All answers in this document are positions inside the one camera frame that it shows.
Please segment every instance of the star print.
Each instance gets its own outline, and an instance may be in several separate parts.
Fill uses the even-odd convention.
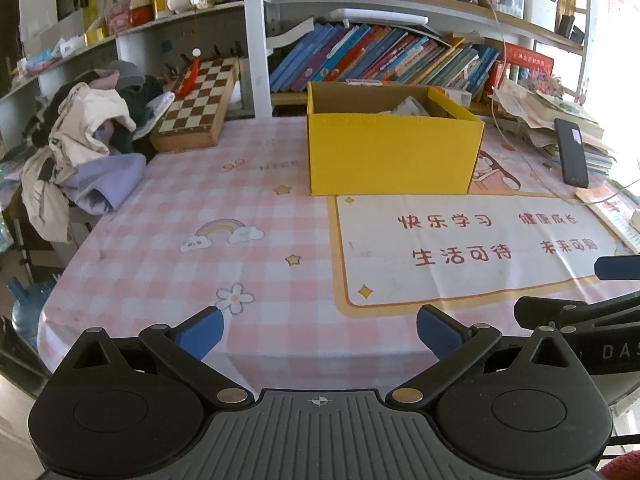
[[[363,285],[358,291],[358,294],[360,294],[365,300],[368,300],[372,292],[373,290],[371,290],[367,285]]]
[[[292,265],[299,265],[300,259],[301,259],[300,256],[296,256],[295,254],[292,254],[291,256],[288,256],[287,258],[285,258],[285,260],[289,264],[289,267]]]
[[[276,192],[276,195],[288,195],[291,192],[291,188],[289,186],[284,186],[284,184],[280,184],[280,186],[273,190]]]

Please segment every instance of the wooden chess board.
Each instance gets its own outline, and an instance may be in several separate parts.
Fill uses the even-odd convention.
[[[152,132],[156,150],[173,152],[217,145],[238,74],[237,58],[203,61],[193,91],[184,99],[176,99]],[[176,82],[174,92],[183,81]]]

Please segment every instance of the red cloth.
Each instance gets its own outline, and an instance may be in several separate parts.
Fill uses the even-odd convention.
[[[632,451],[621,455],[600,470],[606,480],[638,480],[640,479],[640,451]]]

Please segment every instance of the purple clothing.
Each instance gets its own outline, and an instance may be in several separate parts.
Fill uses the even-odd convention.
[[[111,155],[78,166],[62,184],[66,197],[92,215],[117,211],[142,180],[146,159],[140,153]]]

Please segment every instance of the cable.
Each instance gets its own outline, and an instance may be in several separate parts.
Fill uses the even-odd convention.
[[[502,25],[500,24],[500,20],[498,20],[498,15],[496,14],[495,11],[495,7],[493,6],[493,4],[491,3],[490,0],[486,0],[486,2],[489,5],[489,8],[491,9],[491,12],[494,14],[494,20],[495,23],[498,25],[498,32],[500,32],[500,36],[502,38],[502,46],[504,49],[504,61],[505,63],[502,64],[502,72],[499,74],[498,77],[498,82],[502,81],[502,77],[504,76],[504,71],[506,69],[507,63],[506,63],[506,59],[507,59],[507,41],[504,37],[504,34],[502,33]],[[507,136],[502,132],[502,129],[500,128],[500,125],[498,124],[498,119],[495,117],[495,99],[491,99],[491,115],[494,118],[494,124],[496,129],[498,130],[498,133],[500,134],[500,136],[505,140],[505,142],[507,142],[507,144],[511,147],[512,150],[514,150],[515,152],[517,152],[518,150],[516,149],[516,147],[511,143],[511,141],[507,138]],[[529,167],[529,169],[532,171],[532,173],[536,176],[537,180],[540,182],[540,184],[542,184],[542,186],[545,187],[545,189],[551,193],[553,196],[555,196],[556,198],[559,198],[560,200],[562,200],[563,202],[569,204],[569,205],[582,205],[582,206],[590,206],[590,205],[596,205],[596,204],[601,204],[604,202],[608,202],[609,200],[612,200],[613,198],[617,197],[619,194],[621,194],[622,192],[624,192],[625,190],[627,190],[630,186],[632,186],[633,184],[637,184],[638,182],[640,182],[640,178],[638,180],[633,181],[631,184],[627,184],[626,186],[624,186],[622,189],[620,189],[617,193],[609,196],[608,198],[605,198],[603,200],[597,200],[596,202],[583,202],[582,200],[578,200],[577,198],[573,199],[573,200],[567,200],[565,197],[562,197],[560,195],[558,195],[558,193],[556,193],[555,191],[553,191],[552,189],[549,188],[549,186],[547,186],[544,181],[540,178],[538,172],[533,168],[533,166],[531,165],[531,163],[527,160],[526,157],[521,156],[522,159],[527,163],[527,166]]]

